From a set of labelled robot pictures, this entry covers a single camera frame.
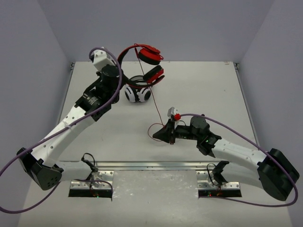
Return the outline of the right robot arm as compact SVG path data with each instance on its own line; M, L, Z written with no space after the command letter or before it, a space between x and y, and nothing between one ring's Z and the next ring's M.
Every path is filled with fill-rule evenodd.
M178 125L180 114L170 116L152 137L168 144L174 144L176 139L195 140L200 153L220 160L212 170L212 180L219 185L235 177L236 181L259 187L279 201L286 201L291 191L298 196L295 184L300 174L282 151L276 148L264 151L260 147L253 150L234 144L211 132L208 117L190 116L189 125Z

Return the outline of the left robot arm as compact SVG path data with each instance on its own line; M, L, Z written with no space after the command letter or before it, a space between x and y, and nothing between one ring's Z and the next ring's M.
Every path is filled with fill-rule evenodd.
M89 126L96 123L119 100L119 70L106 65L99 78L83 92L66 117L42 140L42 144L18 151L25 172L44 191L61 181L93 180L98 169L82 158L59 161L60 155Z

